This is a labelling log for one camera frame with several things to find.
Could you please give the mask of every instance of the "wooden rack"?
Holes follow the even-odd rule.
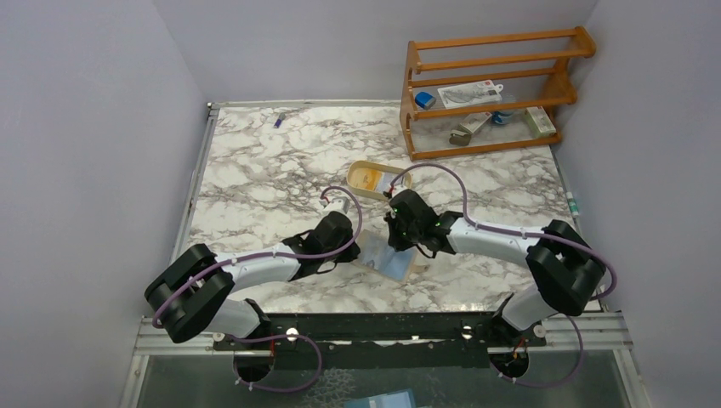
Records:
[[[537,54],[509,55],[503,57],[491,57],[484,59],[466,59],[459,61],[423,63],[421,61],[419,51],[437,49],[437,48],[454,48],[466,47],[484,44],[497,43],[513,43],[523,41],[544,40],[550,38],[568,37],[570,39],[566,49],[560,51],[544,52]],[[418,121],[442,116],[458,116],[468,115],[477,112],[490,111],[507,111],[514,109],[524,109],[531,106],[542,106],[548,116],[554,121],[555,106],[569,105],[576,103],[576,90],[568,78],[568,63],[571,58],[592,57],[596,52],[596,45],[588,32],[583,27],[576,27],[569,30],[557,31],[540,31],[520,34],[508,34],[504,36],[491,37],[475,37],[461,38],[455,40],[428,41],[408,43],[408,55],[406,57],[406,70],[403,78],[403,94],[400,102],[400,125],[403,128],[403,136],[406,140],[406,147],[411,160],[434,159],[439,157],[460,156],[474,153],[483,153],[494,150],[518,149],[528,146],[550,145],[558,143],[562,139],[560,132],[540,139],[521,140],[514,142],[486,144],[480,146],[468,146],[455,149],[443,149],[434,151],[415,151],[411,138],[411,120]],[[508,71],[495,72],[491,74],[471,75],[471,76],[454,76],[439,79],[414,80],[413,74],[416,75],[428,71],[454,70],[459,68],[469,68],[478,66],[514,64],[543,60],[555,60],[555,64],[550,68],[526,70],[526,71]],[[538,77],[546,76],[540,94],[537,99],[519,100],[513,103],[501,103],[495,105],[478,105],[468,106],[455,109],[433,109],[419,110],[414,99],[414,88],[437,87],[446,85],[456,85],[467,82],[477,82],[484,80],[504,80],[510,78]]]

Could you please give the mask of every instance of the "white box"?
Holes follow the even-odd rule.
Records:
[[[476,134],[489,119],[491,119],[490,112],[472,113],[466,116],[458,126],[468,133]]]
[[[546,138],[556,133],[554,123],[541,106],[525,108],[524,118],[536,138]]]

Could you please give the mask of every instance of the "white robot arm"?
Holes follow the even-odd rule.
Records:
[[[431,258],[437,252],[473,253],[531,270],[535,284],[507,298],[494,317],[492,329],[507,343],[549,316],[580,315],[604,275],[605,266],[587,252],[532,237],[553,235],[587,247],[566,222],[553,220],[546,227],[530,228],[484,224],[485,228],[479,229],[460,212],[436,214],[413,190],[401,187],[391,190],[389,196],[392,211],[385,220],[389,245],[396,251],[423,245],[433,253]]]
[[[328,271],[325,264],[356,259],[361,250],[349,242],[354,238],[353,225],[345,215],[349,204],[348,198],[332,200],[314,229],[259,251],[215,254],[205,244],[191,246],[148,286],[145,299],[174,343],[204,331],[248,337],[260,326],[263,311],[253,300],[235,301],[227,296],[266,282],[321,274]],[[322,256],[343,246],[347,247],[335,255]],[[197,281],[188,285],[189,280]]]

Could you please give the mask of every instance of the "screw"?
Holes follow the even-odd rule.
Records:
[[[473,337],[473,335],[471,334],[472,330],[473,329],[471,328],[471,326],[464,326],[463,333],[461,333],[461,337],[465,338],[466,340],[470,340],[471,337]]]
[[[533,334],[535,334],[536,337],[539,338],[546,337],[546,327],[543,327],[541,325],[533,326]]]

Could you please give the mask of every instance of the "white wall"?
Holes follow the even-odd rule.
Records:
[[[410,40],[571,28],[595,3],[155,0],[198,86],[217,102],[399,99]]]
[[[116,406],[205,99],[150,0],[0,3],[0,406]]]
[[[561,167],[655,407],[718,406],[721,3],[599,0]]]

